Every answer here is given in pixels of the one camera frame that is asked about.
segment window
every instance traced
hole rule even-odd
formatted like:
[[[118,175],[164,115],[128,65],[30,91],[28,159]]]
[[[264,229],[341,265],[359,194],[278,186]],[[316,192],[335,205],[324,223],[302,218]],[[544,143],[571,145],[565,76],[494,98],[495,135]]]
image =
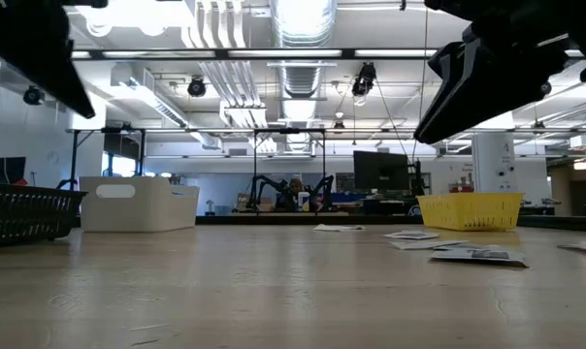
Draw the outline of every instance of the window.
[[[133,176],[136,173],[136,160],[115,156],[112,159],[112,169],[115,175]]]

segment bin handle cutout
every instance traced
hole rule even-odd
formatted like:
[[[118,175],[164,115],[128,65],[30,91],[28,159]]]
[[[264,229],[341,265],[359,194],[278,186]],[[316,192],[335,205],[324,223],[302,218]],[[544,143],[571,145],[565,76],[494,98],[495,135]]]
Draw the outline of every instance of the bin handle cutout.
[[[130,199],[136,196],[136,188],[130,184],[102,184],[97,187],[97,196],[102,199]]]

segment table surface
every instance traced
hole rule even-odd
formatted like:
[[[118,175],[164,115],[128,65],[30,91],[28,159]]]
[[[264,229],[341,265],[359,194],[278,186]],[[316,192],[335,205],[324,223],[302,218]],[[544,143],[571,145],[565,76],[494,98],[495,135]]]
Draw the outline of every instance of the table surface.
[[[420,227],[73,232],[0,248],[0,348],[586,348],[586,233],[442,232],[529,269],[430,262]]]

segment security camera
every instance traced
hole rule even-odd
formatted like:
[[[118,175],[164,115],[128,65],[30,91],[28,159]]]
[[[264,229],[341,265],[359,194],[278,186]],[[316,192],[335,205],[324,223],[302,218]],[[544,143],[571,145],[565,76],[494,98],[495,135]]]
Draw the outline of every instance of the security camera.
[[[187,93],[192,97],[203,97],[207,93],[203,77],[193,77],[192,82],[187,87]]]
[[[29,106],[41,106],[45,100],[45,93],[36,86],[30,86],[23,94],[23,102]]]

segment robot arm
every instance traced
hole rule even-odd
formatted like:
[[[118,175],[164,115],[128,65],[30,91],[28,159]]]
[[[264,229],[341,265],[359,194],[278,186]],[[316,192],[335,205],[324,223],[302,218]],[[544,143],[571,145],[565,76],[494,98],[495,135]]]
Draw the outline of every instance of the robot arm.
[[[59,102],[90,118],[95,112],[71,61],[63,5],[106,7],[107,0],[0,1],[0,57]]]
[[[256,183],[259,180],[262,180],[262,182],[261,182],[261,186],[259,188],[259,192],[257,195],[256,194]],[[252,209],[252,210],[258,210],[258,206],[261,202],[261,196],[263,195],[263,189],[265,188],[265,185],[270,185],[271,187],[276,189],[276,191],[278,191],[278,193],[284,193],[287,184],[288,183],[284,179],[281,180],[280,182],[276,182],[276,181],[271,180],[262,174],[255,176],[252,179],[252,189],[250,191],[250,197],[247,200],[247,204],[245,205],[245,207]]]
[[[326,177],[321,178],[319,183],[312,189],[309,185],[306,186],[305,190],[309,192],[310,197],[309,200],[311,203],[316,205],[316,197],[319,195],[319,191],[323,190],[323,205],[321,206],[322,210],[328,210],[332,207],[332,183],[334,182],[334,176],[328,175]]]
[[[425,5],[472,24],[463,41],[429,60],[442,85],[414,134],[423,143],[540,101],[551,92],[549,77],[569,63],[566,49],[579,48],[586,57],[586,0],[425,0]],[[581,80],[586,82],[586,69]]]

